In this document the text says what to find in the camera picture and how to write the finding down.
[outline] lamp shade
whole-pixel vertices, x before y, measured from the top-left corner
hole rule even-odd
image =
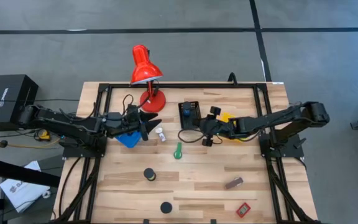
[[[132,72],[131,84],[146,83],[162,77],[161,70],[149,59],[149,53],[144,45],[136,45],[132,49],[135,69]]]

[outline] blue object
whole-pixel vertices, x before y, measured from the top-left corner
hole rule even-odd
[[[140,138],[140,131],[135,131],[130,134],[122,134],[120,136],[116,136],[116,139],[125,145],[127,148],[132,149],[136,146],[137,142],[139,142]]]

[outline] black box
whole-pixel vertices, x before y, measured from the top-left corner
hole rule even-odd
[[[0,75],[0,131],[15,131],[21,111],[34,104],[38,85],[27,75]]]

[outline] white paper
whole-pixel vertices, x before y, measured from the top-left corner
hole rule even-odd
[[[39,170],[37,161],[30,162],[25,168]],[[23,212],[32,205],[37,198],[49,190],[49,186],[29,184],[20,180],[7,179],[0,184],[5,195],[9,198],[17,212]]]

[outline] lamp base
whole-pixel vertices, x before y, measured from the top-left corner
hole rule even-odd
[[[140,96],[140,103],[143,103],[148,96],[149,96],[149,92],[148,91],[144,92],[142,96]],[[149,100],[142,106],[142,109],[146,112],[157,113],[160,110],[162,110],[164,106],[165,106],[165,95],[162,91],[159,90],[151,100]]]

